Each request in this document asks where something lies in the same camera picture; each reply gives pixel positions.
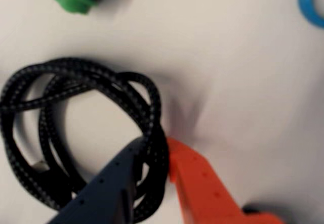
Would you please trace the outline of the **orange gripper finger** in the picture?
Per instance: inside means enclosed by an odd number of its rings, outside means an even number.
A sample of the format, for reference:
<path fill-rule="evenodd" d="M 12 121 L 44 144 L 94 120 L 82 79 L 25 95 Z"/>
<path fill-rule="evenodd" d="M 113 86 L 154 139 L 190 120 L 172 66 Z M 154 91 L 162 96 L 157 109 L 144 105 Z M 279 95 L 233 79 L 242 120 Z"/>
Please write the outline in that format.
<path fill-rule="evenodd" d="M 244 212 L 208 160 L 187 146 L 167 139 L 169 176 L 176 186 L 184 223 L 282 223 L 270 212 Z"/>

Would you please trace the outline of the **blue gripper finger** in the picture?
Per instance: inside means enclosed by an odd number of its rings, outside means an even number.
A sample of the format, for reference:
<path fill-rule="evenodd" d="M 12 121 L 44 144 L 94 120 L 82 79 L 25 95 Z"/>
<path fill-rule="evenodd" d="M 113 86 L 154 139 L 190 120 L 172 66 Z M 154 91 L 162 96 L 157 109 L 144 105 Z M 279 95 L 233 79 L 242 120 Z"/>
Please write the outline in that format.
<path fill-rule="evenodd" d="M 137 182 L 142 178 L 142 139 L 124 147 L 51 224 L 133 223 Z"/>

